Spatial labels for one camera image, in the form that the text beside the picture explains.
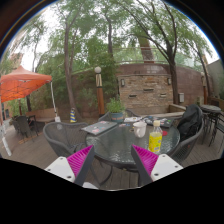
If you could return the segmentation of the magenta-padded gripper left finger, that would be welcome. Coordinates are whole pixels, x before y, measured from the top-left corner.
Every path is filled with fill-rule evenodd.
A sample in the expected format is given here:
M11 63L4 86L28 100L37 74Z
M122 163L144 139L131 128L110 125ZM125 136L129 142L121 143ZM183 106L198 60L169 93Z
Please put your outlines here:
M58 157L46 171L68 180L81 187L93 187L85 178L94 158L94 146L87 146L80 151L66 157Z

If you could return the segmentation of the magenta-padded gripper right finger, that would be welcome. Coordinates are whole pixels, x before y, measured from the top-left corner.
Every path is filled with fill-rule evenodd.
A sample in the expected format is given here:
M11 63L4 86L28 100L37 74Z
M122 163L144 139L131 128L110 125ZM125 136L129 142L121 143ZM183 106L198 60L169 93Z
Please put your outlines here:
M167 154L157 155L140 146L132 145L131 155L136 163L140 180L144 185L182 169L182 166Z

